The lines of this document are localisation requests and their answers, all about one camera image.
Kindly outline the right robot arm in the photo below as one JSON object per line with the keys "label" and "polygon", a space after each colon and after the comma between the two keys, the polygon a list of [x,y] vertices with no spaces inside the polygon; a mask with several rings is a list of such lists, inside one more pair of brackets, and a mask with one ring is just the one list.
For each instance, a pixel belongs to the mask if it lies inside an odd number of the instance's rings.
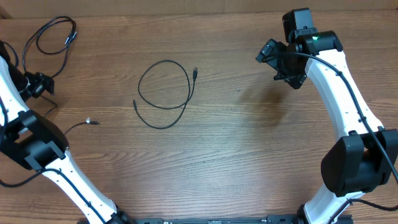
{"label": "right robot arm", "polygon": [[352,223],[345,210],[397,177],[397,130],[386,129],[369,109],[333,31],[320,32],[308,8],[284,14],[282,23],[285,41],[268,40],[256,59],[276,71],[276,80],[294,89],[312,81],[330,116],[336,142],[322,159],[323,185],[315,196],[295,215],[269,215],[266,221]]}

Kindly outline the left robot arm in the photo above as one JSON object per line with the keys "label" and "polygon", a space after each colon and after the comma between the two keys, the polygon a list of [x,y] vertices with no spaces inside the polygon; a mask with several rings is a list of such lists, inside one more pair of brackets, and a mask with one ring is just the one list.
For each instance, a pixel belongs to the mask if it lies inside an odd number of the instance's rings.
{"label": "left robot arm", "polygon": [[1,42],[1,152],[35,176],[59,186],[87,223],[132,223],[128,214],[103,195],[72,158],[64,133],[26,105],[44,91],[54,93],[53,78],[21,73]]}

